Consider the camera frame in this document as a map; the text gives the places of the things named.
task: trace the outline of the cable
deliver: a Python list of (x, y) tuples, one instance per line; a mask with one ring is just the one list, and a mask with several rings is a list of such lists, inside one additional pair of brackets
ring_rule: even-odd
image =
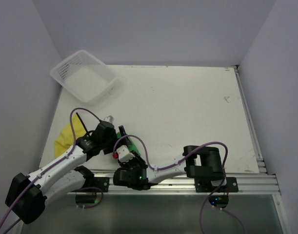
[(98, 192), (101, 193), (101, 198), (100, 200), (98, 201), (98, 203), (94, 204), (94, 205), (91, 205), (91, 206), (82, 206), (83, 209), (90, 209), (90, 208), (94, 208), (98, 205), (100, 205), (100, 203), (102, 202), (103, 200), (103, 191), (100, 189), (100, 188), (97, 188), (97, 187), (86, 187), (86, 188), (81, 188), (81, 189), (78, 189), (77, 191), (82, 191), (82, 190), (88, 190), (88, 189), (94, 189), (94, 190), (97, 190)]
[[(45, 170), (43, 170), (40, 175), (44, 175), (47, 171), (49, 171), (50, 169), (52, 169), (53, 167), (57, 166), (59, 163), (61, 163), (63, 160), (65, 160), (66, 158), (68, 158), (74, 151), (75, 149), (75, 146), (76, 146), (76, 135), (75, 135), (75, 130), (74, 130), (74, 126), (73, 126), (73, 122), (72, 122), (72, 116), (73, 116), (73, 113), (76, 111), (76, 110), (84, 110), (84, 111), (87, 111), (89, 112), (90, 114), (92, 114), (94, 117), (97, 118), (97, 120), (99, 120), (101, 122), (101, 119), (96, 116), (93, 112), (85, 109), (85, 108), (81, 108), (81, 107), (78, 107), (78, 108), (75, 108), (74, 110), (71, 111), (70, 113), (70, 125), (71, 125), (71, 130), (72, 130), (72, 134), (73, 134), (73, 146), (72, 146), (72, 149), (70, 150), (70, 152), (62, 157), (60, 160), (58, 160), (57, 162), (55, 162), (54, 164), (52, 164), (51, 166), (49, 166), (48, 168), (46, 168)], [(31, 183), (18, 195), (18, 197), (14, 200), (14, 202), (11, 204), (11, 206), (8, 208), (6, 214), (2, 217), (1, 221), (0, 221), (0, 230), (1, 230), (1, 227), (2, 225), (4, 224), (6, 218), (9, 216), (10, 212), (12, 211), (13, 207), (16, 205), (16, 203), (21, 199), (21, 197), (26, 193), (27, 190), (29, 190), (29, 188), (34, 185), (34, 183), (38, 180), (38, 177), (36, 177), (35, 179), (33, 179), (31, 181)]]
[(171, 165), (169, 165), (169, 166), (166, 166), (166, 167), (154, 168), (154, 167), (150, 164), (150, 162), (149, 162), (148, 151), (147, 151), (147, 148), (146, 148), (146, 146), (145, 146), (143, 140), (141, 140), (141, 139), (140, 139), (138, 136), (136, 136), (136, 135), (124, 135), (124, 136), (122, 136), (121, 138), (119, 138), (119, 139), (117, 140), (117, 142), (115, 143), (115, 145), (114, 145), (114, 148), (113, 148), (113, 154), (115, 153), (115, 150), (116, 150), (116, 148), (117, 148), (119, 142), (120, 142), (121, 140), (123, 140), (124, 138), (126, 138), (126, 137), (133, 137), (133, 138), (136, 138), (137, 140), (140, 141), (140, 143), (142, 144), (142, 146), (143, 146), (143, 148), (144, 148), (145, 159), (146, 159), (146, 161), (147, 161), (148, 167), (149, 167), (150, 169), (152, 169), (152, 170), (156, 170), (156, 171), (162, 171), (162, 170), (170, 169), (170, 168), (172, 168), (172, 167), (174, 167), (174, 166), (176, 166), (176, 165), (182, 163), (182, 162), (185, 161), (187, 158), (189, 158), (191, 155), (195, 154), (197, 151), (199, 151), (200, 149), (202, 149), (203, 147), (208, 146), (208, 145), (214, 145), (214, 144), (216, 144), (216, 145), (222, 145), (222, 146), (225, 148), (225, 150), (226, 150), (226, 152), (227, 152), (227, 154), (228, 154), (228, 148), (227, 148), (227, 146), (226, 146), (224, 143), (219, 142), (219, 141), (212, 141), (212, 142), (208, 142), (208, 143), (202, 144), (202, 145), (200, 145), (199, 147), (195, 148), (193, 151), (191, 151), (191, 152), (190, 152), (189, 154), (187, 154), (185, 157), (183, 157), (182, 159), (180, 159), (177, 163), (173, 163), (173, 164), (171, 164)]
[(240, 223), (240, 225), (241, 225), (241, 227), (242, 227), (244, 233), (247, 234), (247, 230), (246, 230), (246, 228), (245, 228), (243, 222), (241, 221), (241, 219), (240, 219), (237, 215), (235, 215), (234, 213), (232, 213), (232, 212), (230, 212), (230, 211), (228, 211), (228, 210), (226, 210), (226, 209), (222, 209), (222, 211), (224, 211), (224, 212), (226, 212), (227, 214), (233, 216), (233, 217)]
[(11, 224), (11, 226), (9, 228), (7, 228), (6, 231), (4, 231), (2, 234), (7, 234), (14, 226), (17, 225), (17, 223), (19, 223), (21, 221), (21, 219), (19, 218), (17, 221), (15, 221), (13, 224)]
[[(166, 170), (166, 169), (169, 169), (169, 168), (172, 168), (172, 167), (176, 166), (177, 164), (182, 163), (182, 162), (185, 161), (188, 157), (190, 157), (191, 155), (195, 154), (197, 151), (199, 151), (200, 149), (202, 149), (202, 148), (205, 147), (205, 146), (208, 146), (208, 145), (214, 145), (214, 144), (215, 144), (215, 145), (221, 145), (221, 146), (223, 146), (223, 147), (225, 148), (225, 156), (224, 156), (224, 158), (223, 158), (223, 162), (222, 162), (222, 171), (223, 171), (223, 176), (224, 176), (224, 178), (223, 178), (223, 180), (220, 182), (220, 184), (219, 184), (219, 185), (218, 185), (218, 186), (217, 186), (217, 187), (216, 187), (216, 188), (215, 188), (215, 189), (214, 189), (214, 190), (207, 196), (207, 198), (203, 201), (202, 206), (201, 206), (201, 210), (200, 210), (200, 212), (199, 212), (199, 225), (200, 225), (200, 228), (201, 228), (202, 233), (205, 234), (205, 231), (204, 231), (204, 228), (203, 228), (203, 224), (202, 224), (202, 214), (203, 214), (204, 207), (205, 207), (205, 204), (206, 204), (207, 200), (208, 200), (208, 199), (209, 199), (215, 192), (217, 192), (217, 191), (221, 188), (222, 184), (224, 183), (224, 181), (225, 181), (225, 179), (226, 179), (226, 171), (225, 171), (224, 167), (225, 167), (225, 163), (226, 163), (227, 156), (228, 156), (228, 147), (227, 147), (224, 143), (219, 142), (219, 141), (208, 142), (208, 143), (202, 144), (202, 145), (200, 145), (199, 147), (195, 148), (193, 151), (191, 151), (191, 152), (190, 152), (189, 154), (187, 154), (185, 157), (183, 157), (182, 159), (180, 159), (180, 160), (177, 162), (177, 164), (176, 164), (176, 163), (173, 163), (173, 164), (171, 164), (171, 165), (169, 165), (169, 166), (166, 166), (166, 167), (154, 168), (154, 167), (151, 166), (151, 164), (150, 164), (150, 162), (149, 162), (149, 157), (148, 157), (148, 151), (147, 151), (147, 148), (146, 148), (146, 146), (145, 146), (143, 140), (141, 140), (138, 136), (135, 136), (135, 135), (125, 135), (125, 136), (122, 136), (121, 138), (119, 138), (119, 139), (117, 140), (117, 142), (115, 143), (115, 145), (114, 145), (114, 148), (113, 148), (113, 154), (115, 153), (115, 150), (116, 150), (116, 148), (117, 148), (117, 146), (118, 146), (118, 143), (119, 143), (122, 139), (124, 139), (124, 138), (126, 138), (126, 137), (133, 137), (133, 138), (136, 138), (137, 140), (140, 141), (140, 143), (142, 144), (142, 146), (143, 146), (143, 148), (144, 148), (145, 159), (146, 159), (146, 161), (147, 161), (148, 167), (149, 167), (151, 170), (157, 170), (157, 171)], [(241, 226), (243, 227), (244, 233), (246, 234), (246, 229), (245, 229), (245, 227), (244, 227), (244, 224), (240, 221), (240, 219), (239, 219), (235, 214), (232, 214), (230, 211), (226, 211), (226, 213), (232, 215), (233, 217), (235, 217), (235, 218), (240, 222)]]

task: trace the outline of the mark on table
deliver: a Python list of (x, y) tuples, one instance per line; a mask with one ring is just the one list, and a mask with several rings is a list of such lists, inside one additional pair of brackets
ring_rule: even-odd
[(230, 96), (227, 96), (227, 97), (224, 97), (223, 99), (225, 99), (225, 101), (226, 102), (228, 102), (228, 98), (229, 98)]
[(112, 95), (111, 91), (113, 90), (113, 88), (108, 92), (109, 95)]

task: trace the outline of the white plastic basket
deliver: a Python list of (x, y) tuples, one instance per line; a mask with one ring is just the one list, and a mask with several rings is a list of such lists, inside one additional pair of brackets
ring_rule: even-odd
[(50, 75), (81, 102), (92, 104), (114, 85), (117, 73), (85, 50), (72, 54)]

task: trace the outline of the black mounting base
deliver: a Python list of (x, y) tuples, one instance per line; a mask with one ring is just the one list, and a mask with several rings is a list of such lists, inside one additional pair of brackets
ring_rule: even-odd
[[(211, 183), (204, 184), (199, 179), (194, 179), (196, 192), (197, 193), (210, 193), (212, 192), (216, 187), (212, 186)], [(237, 193), (238, 192), (238, 183), (237, 179), (235, 177), (227, 177), (227, 184), (224, 186), (221, 186), (221, 188), (218, 189), (217, 193)]]
[(102, 192), (107, 193), (109, 191), (109, 177), (94, 177), (94, 184), (102, 190)]

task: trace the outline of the white table surface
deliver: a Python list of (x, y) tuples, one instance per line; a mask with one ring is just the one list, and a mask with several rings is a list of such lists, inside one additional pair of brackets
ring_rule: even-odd
[[(227, 173), (259, 173), (233, 68), (111, 65), (121, 75), (116, 85), (92, 106), (62, 90), (40, 167), (54, 159), (54, 141), (67, 124), (70, 112), (85, 107), (101, 119), (112, 115), (116, 127), (145, 142), (150, 162), (178, 156), (186, 145), (224, 142), (229, 148)], [(98, 121), (79, 111), (88, 130)], [(141, 144), (134, 140), (141, 155)], [(223, 158), (224, 150), (218, 146)], [(110, 155), (85, 163), (89, 169), (116, 169)]]

